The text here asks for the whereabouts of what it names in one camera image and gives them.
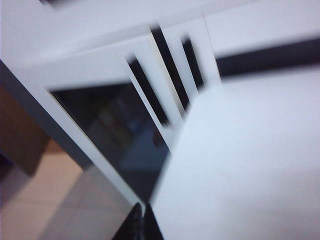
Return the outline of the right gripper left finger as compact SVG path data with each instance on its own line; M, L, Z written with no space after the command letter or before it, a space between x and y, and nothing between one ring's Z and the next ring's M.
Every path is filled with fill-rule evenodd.
M142 237L142 219L142 206L137 202L112 237L112 240L140 240Z

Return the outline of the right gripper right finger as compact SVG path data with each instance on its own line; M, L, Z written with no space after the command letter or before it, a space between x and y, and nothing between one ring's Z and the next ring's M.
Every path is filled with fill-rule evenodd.
M143 233L145 240L164 240L150 203L147 203L145 206Z

